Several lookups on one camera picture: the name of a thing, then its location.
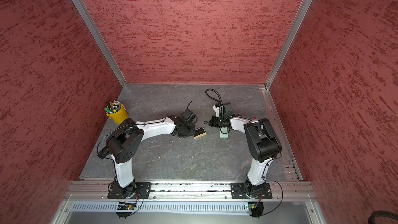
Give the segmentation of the pale green lift-off lid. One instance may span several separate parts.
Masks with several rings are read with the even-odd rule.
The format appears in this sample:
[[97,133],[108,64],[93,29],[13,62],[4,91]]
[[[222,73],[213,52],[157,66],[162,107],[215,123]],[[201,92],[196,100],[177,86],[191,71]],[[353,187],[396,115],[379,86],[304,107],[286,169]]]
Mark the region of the pale green lift-off lid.
[[228,133],[229,133],[229,128],[228,127],[221,127],[220,128],[220,130],[219,130],[219,137],[221,138],[221,139],[227,139],[229,136],[228,136]]

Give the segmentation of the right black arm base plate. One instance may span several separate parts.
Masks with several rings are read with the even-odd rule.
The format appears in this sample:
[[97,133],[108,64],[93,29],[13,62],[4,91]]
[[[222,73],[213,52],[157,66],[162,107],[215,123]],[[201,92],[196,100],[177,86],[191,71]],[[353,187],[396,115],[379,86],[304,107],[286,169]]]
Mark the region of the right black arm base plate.
[[268,183],[262,183],[257,186],[253,186],[249,181],[244,183],[231,183],[231,196],[232,199],[272,199],[273,195],[271,192],[270,185]]

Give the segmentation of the orange black box base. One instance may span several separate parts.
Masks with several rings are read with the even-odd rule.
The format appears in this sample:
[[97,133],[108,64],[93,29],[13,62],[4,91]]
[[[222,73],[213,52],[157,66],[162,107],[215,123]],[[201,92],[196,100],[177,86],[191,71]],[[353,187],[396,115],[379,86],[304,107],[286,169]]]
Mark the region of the orange black box base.
[[206,131],[205,131],[204,127],[200,127],[195,130],[193,137],[194,137],[194,139],[199,139],[205,135],[206,135]]

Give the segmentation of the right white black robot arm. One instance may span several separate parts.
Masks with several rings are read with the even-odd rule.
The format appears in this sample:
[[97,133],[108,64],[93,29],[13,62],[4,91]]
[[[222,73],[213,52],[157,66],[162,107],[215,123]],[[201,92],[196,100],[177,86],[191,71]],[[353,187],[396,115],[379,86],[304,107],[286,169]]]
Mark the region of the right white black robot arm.
[[242,116],[231,116],[222,120],[212,116],[208,123],[213,128],[226,128],[245,134],[251,166],[243,183],[232,183],[233,199],[271,199],[272,192],[266,175],[274,160],[282,156],[282,145],[267,118],[251,120]]

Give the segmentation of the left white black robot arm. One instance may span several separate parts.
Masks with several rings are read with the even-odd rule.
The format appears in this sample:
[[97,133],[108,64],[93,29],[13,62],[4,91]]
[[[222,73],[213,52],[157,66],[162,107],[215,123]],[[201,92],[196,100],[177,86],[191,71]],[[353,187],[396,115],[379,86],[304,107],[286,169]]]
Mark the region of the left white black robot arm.
[[172,135],[179,138],[194,136],[196,117],[166,116],[160,120],[135,122],[131,118],[124,120],[118,128],[106,135],[105,146],[97,150],[100,159],[110,159],[115,168],[114,181],[108,186],[109,199],[138,198],[132,169],[132,158],[142,141],[160,135]]

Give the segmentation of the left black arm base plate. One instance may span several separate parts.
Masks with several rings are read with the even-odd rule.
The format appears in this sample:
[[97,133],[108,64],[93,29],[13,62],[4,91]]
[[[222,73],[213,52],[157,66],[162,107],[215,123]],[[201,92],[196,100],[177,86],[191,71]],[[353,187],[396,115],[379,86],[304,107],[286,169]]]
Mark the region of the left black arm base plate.
[[108,186],[108,199],[136,199],[141,197],[148,199],[152,183],[132,182],[125,188],[122,188],[115,180]]

